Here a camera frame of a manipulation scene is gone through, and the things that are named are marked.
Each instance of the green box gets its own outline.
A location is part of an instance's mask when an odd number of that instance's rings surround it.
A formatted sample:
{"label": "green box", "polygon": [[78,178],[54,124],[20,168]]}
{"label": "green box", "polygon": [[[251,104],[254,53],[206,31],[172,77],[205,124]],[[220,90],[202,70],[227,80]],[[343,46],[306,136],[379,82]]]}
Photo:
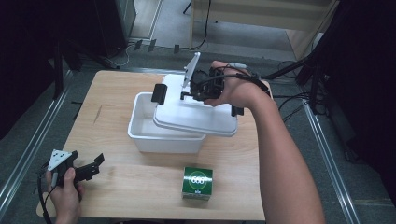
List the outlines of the green box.
{"label": "green box", "polygon": [[213,171],[208,169],[185,167],[182,198],[209,200],[212,195]]}

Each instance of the wooden desk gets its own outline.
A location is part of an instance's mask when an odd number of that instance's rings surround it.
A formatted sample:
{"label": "wooden desk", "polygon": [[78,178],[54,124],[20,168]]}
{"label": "wooden desk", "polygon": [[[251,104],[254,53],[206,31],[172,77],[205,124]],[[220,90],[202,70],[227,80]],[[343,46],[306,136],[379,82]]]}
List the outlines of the wooden desk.
{"label": "wooden desk", "polygon": [[[231,138],[208,136],[198,154],[141,153],[127,133],[134,98],[153,91],[163,76],[98,72],[65,143],[77,150],[75,166],[91,163],[100,153],[100,174],[82,182],[83,217],[264,220],[259,190],[255,123],[249,111],[240,116]],[[181,198],[185,166],[214,172],[208,202]],[[49,214],[55,215],[48,202]],[[42,216],[41,207],[37,213]]]}
{"label": "wooden desk", "polygon": [[[194,21],[206,20],[208,3],[192,0],[190,48]],[[287,29],[298,60],[318,33],[327,29],[337,6],[338,0],[212,0],[209,19]]]}

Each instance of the gray carpet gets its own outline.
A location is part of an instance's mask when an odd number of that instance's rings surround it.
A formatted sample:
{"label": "gray carpet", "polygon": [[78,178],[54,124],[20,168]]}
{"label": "gray carpet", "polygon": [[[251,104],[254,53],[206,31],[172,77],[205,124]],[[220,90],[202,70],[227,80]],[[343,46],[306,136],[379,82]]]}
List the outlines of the gray carpet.
{"label": "gray carpet", "polygon": [[[165,48],[156,48],[154,51],[148,52],[147,46],[142,46],[138,50],[134,50],[134,47],[132,47],[128,49],[128,52],[130,54],[129,62],[121,66],[120,70],[131,71],[135,68],[182,70],[193,56],[193,52],[190,51],[181,51],[178,54],[174,54],[172,49]],[[95,73],[99,70],[104,70],[101,65],[86,58],[86,56],[82,56],[82,58],[84,59],[83,67],[79,72],[73,72],[74,77],[64,104],[47,132],[5,216],[1,220],[2,223],[45,223],[44,219],[35,213],[38,204],[35,190],[35,172],[48,159],[50,152],[54,148],[63,148],[74,123],[73,117],[79,109],[79,105],[71,102],[83,102]],[[121,52],[111,60],[122,64],[127,61],[127,57],[125,52]],[[213,60],[245,63],[262,76],[275,72],[281,63],[258,58],[203,53],[198,67],[207,70]],[[288,77],[282,77],[270,83],[274,95],[294,95],[300,92],[292,79]],[[0,160],[3,164],[3,169],[0,172],[1,185],[4,184],[7,177],[11,174],[41,118],[46,113],[51,103],[53,89],[53,86],[50,86],[29,111],[21,117],[11,132],[0,141],[0,153],[2,154]],[[280,105],[283,99],[276,99],[276,101]],[[301,100],[292,100],[285,104],[281,110],[282,116],[289,115],[301,103]],[[378,175],[365,164],[357,165],[347,162],[344,159],[341,143],[334,132],[331,121],[325,116],[318,116],[318,118],[323,132],[325,132],[332,147],[332,153],[340,173],[346,181],[352,199],[356,204],[361,223],[396,223],[395,208],[387,201],[389,196],[385,192]],[[347,223],[304,110],[295,113],[286,122],[286,125],[302,151],[318,185],[327,222],[331,224]],[[107,218],[82,218],[79,223],[109,223],[109,220]]]}

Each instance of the white lid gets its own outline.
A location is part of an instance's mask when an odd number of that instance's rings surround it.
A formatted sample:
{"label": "white lid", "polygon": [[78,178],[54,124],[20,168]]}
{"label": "white lid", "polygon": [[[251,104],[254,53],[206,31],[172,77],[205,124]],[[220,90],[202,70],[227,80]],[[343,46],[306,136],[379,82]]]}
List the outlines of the white lid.
{"label": "white lid", "polygon": [[231,105],[212,107],[204,105],[185,96],[180,100],[184,76],[167,75],[163,84],[167,86],[163,105],[157,105],[154,112],[154,123],[162,128],[191,133],[207,133],[220,136],[233,136],[237,130],[237,117],[231,116]]}

